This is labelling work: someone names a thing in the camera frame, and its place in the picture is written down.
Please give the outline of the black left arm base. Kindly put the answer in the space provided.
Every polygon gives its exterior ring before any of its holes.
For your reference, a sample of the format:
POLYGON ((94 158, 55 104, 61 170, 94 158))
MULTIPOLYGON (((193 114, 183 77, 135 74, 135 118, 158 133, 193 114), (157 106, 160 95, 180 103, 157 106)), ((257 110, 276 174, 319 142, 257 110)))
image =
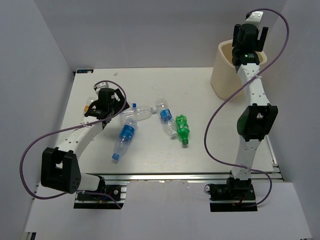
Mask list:
POLYGON ((83 210, 120 210, 125 203, 127 181, 105 182, 103 195, 79 192, 75 195, 74 209, 83 210))

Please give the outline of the green soda bottle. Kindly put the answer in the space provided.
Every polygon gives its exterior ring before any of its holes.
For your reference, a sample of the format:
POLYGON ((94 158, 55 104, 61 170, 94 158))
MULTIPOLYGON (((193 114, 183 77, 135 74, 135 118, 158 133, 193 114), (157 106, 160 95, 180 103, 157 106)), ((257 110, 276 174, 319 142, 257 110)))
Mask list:
POLYGON ((181 114, 175 118, 175 122, 179 139, 181 140, 183 145, 188 145, 190 129, 187 122, 187 117, 181 114))

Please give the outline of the clear crushed bottle white cap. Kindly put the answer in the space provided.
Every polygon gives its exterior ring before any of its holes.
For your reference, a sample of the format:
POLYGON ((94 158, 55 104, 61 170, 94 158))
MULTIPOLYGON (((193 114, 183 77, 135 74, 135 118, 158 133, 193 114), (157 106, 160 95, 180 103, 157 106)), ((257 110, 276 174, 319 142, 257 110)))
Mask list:
POLYGON ((124 110, 120 114, 120 120, 122 124, 125 123, 137 123, 149 119, 152 115, 157 113, 156 107, 137 105, 137 110, 126 111, 124 110))

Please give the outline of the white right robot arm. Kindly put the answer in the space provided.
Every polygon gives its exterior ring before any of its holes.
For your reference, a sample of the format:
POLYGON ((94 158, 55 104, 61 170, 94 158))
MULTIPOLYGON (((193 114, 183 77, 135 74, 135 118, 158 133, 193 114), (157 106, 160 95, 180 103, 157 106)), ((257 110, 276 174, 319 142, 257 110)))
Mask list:
POLYGON ((269 134, 278 114, 278 108, 271 105, 265 95, 259 77, 258 53, 263 50, 268 32, 267 27, 259 31, 254 24, 237 24, 232 40, 232 64, 244 87, 247 107, 237 120, 239 147, 236 166, 226 182, 226 195, 236 200, 244 197, 251 188, 251 171, 257 149, 269 134))

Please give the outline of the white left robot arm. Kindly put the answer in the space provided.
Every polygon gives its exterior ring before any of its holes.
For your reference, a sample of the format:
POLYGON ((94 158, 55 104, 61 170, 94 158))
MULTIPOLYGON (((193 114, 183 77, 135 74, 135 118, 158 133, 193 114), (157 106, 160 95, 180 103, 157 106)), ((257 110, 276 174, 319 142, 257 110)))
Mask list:
POLYGON ((41 185, 68 194, 88 191, 96 200, 103 198, 106 193, 103 178, 81 172, 79 158, 111 118, 128 107, 120 89, 100 88, 97 99, 86 108, 80 127, 56 147, 47 147, 43 151, 41 185))

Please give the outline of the clear bottle blue label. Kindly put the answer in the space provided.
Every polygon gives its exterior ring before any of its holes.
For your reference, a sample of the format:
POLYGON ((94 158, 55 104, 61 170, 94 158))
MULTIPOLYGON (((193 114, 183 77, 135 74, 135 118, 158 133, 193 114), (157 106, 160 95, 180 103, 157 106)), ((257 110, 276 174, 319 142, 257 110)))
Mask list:
POLYGON ((170 111, 169 104, 164 98, 159 98, 155 103, 164 132, 171 138, 177 136, 177 126, 170 111))

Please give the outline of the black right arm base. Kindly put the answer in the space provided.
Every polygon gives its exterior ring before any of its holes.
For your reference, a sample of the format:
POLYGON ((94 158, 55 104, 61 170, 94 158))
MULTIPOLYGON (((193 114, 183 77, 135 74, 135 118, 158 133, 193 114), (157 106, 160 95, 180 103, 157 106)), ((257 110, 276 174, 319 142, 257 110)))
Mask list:
POLYGON ((212 213, 256 212, 258 210, 252 180, 229 177, 225 184, 209 183, 204 186, 209 194, 212 213))

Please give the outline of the large clear bottle blue cap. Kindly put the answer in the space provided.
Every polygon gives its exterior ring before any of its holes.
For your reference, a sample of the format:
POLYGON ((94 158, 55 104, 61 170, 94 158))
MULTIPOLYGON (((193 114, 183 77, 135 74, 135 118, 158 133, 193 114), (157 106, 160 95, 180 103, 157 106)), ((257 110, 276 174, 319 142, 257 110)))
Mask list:
POLYGON ((125 121, 114 145, 111 157, 113 161, 119 161, 127 153, 137 128, 137 121, 133 118, 128 118, 125 121))

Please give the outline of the small clear bottle yellow cap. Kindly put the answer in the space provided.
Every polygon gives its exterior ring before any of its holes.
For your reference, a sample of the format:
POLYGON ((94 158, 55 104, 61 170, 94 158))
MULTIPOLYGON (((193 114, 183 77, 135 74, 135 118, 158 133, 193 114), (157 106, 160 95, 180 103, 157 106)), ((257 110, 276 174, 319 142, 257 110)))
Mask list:
POLYGON ((91 105, 95 100, 96 100, 96 98, 94 98, 94 97, 89 97, 89 98, 86 100, 86 104, 85 104, 85 107, 84 107, 84 110, 83 110, 83 113, 84 113, 84 114, 88 111, 90 105, 91 105))

